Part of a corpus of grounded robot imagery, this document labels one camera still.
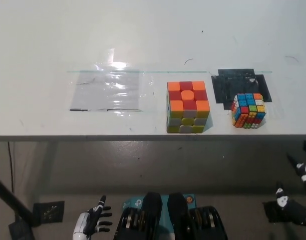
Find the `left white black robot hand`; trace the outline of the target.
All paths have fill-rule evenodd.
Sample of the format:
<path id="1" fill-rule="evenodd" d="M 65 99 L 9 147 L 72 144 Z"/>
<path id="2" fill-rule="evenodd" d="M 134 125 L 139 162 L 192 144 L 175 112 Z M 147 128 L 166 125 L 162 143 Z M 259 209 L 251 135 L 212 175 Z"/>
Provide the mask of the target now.
<path id="1" fill-rule="evenodd" d="M 112 213 L 103 212 L 110 210 L 110 206 L 105 206 L 106 195 L 103 195 L 97 206 L 82 212 L 76 222 L 72 239 L 90 240 L 91 236 L 99 232 L 109 232 L 111 221 L 102 221 L 100 218 L 111 217 Z"/>

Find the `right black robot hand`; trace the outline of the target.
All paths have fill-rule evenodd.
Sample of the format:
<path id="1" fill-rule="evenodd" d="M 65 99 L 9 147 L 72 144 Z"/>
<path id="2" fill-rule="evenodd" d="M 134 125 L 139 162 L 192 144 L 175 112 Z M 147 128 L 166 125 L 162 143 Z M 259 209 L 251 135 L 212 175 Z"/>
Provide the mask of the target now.
<path id="1" fill-rule="evenodd" d="M 297 161 L 289 154 L 287 154 L 287 158 L 296 174 L 300 177 L 306 191 L 306 164 L 302 161 Z M 276 184 L 275 195 L 279 209 L 286 214 L 288 219 L 296 225 L 306 226 L 306 208 L 295 200 L 290 199 L 284 190 L 283 184 L 279 181 Z"/>

